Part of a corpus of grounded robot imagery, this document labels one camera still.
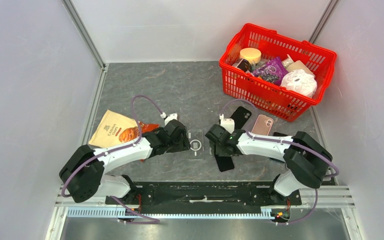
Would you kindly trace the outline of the yellow lid jar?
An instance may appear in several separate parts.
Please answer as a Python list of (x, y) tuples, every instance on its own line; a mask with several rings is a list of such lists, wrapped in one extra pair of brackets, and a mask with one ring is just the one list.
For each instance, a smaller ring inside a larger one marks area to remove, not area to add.
[(261, 61), (262, 53), (257, 48), (247, 47), (240, 50), (239, 57), (247, 60), (251, 65), (256, 65)]

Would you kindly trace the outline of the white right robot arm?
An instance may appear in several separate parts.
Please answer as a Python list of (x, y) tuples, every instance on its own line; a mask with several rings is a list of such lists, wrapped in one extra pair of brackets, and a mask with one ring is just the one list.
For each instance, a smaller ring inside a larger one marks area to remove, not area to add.
[(234, 169), (232, 156), (263, 156), (285, 163), (288, 170), (275, 177), (268, 191), (269, 200), (276, 205), (285, 202), (296, 190), (319, 189), (328, 168), (333, 166), (332, 155), (303, 131), (293, 136), (268, 136), (243, 129), (229, 132), (214, 124), (205, 137), (221, 172)]

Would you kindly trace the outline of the black smartphone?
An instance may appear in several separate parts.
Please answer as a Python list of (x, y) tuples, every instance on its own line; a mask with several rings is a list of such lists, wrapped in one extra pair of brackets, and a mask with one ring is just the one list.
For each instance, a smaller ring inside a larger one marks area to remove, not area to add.
[(231, 156), (215, 155), (214, 157), (220, 172), (230, 171), (235, 168), (235, 165)]

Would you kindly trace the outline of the clear magsafe phone case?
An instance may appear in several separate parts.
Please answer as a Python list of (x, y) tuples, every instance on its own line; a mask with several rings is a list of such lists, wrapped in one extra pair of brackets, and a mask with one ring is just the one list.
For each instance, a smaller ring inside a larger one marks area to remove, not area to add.
[(205, 153), (204, 132), (201, 129), (190, 129), (187, 131), (190, 145), (188, 153), (189, 160), (202, 160)]

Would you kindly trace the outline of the red plastic shopping basket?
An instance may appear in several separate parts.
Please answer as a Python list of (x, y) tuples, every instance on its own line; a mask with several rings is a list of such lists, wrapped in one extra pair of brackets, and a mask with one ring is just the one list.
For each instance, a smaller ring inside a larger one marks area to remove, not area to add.
[(336, 59), (331, 50), (247, 23), (219, 60), (223, 92), (293, 122), (322, 101)]

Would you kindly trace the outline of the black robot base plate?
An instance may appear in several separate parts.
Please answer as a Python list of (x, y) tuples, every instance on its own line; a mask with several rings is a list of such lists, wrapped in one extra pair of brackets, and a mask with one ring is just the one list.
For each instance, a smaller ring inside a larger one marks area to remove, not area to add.
[(258, 214), (262, 207), (300, 206), (301, 195), (275, 192), (269, 181), (136, 181), (125, 205), (142, 214)]

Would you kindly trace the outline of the white plastic bag item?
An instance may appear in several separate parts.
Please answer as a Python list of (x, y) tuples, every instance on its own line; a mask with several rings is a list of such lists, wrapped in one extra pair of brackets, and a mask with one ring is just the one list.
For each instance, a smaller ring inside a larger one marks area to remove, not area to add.
[(318, 84), (312, 74), (305, 72), (303, 69), (296, 69), (283, 77), (280, 86), (289, 91), (312, 98)]

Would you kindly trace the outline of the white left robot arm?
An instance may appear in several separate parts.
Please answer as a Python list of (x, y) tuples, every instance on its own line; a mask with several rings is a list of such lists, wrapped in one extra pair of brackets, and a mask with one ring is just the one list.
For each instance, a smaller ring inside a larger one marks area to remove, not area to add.
[(187, 127), (177, 119), (113, 147), (92, 149), (82, 145), (58, 174), (63, 182), (61, 196), (72, 198), (75, 203), (86, 202), (95, 195), (114, 196), (124, 204), (132, 204), (137, 198), (132, 181), (126, 176), (109, 176), (108, 172), (134, 161), (189, 149)]

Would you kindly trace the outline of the purple snack packet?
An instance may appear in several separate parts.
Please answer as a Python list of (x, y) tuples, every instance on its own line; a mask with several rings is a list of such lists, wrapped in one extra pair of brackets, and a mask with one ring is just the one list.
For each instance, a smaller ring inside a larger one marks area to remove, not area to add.
[(280, 57), (275, 57), (252, 72), (254, 77), (261, 77), (264, 81), (280, 86), (283, 78), (289, 72), (284, 67)]

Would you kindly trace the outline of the cassava chips snack bag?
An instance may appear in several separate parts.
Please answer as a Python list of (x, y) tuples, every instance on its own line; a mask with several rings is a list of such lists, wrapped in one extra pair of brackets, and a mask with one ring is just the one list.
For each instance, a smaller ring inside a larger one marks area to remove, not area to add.
[(87, 160), (101, 161), (105, 168), (115, 168), (148, 159), (152, 148), (141, 134), (158, 127), (158, 124), (136, 122), (132, 118), (107, 110), (88, 142), (96, 148)]

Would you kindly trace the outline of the beige box in basket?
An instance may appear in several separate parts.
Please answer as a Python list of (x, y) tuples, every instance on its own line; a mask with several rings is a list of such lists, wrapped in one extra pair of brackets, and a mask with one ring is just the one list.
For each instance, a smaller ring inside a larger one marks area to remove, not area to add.
[(288, 72), (292, 72), (294, 70), (304, 70), (307, 74), (310, 74), (312, 76), (315, 76), (315, 74), (300, 60), (297, 60), (290, 64), (286, 70)]

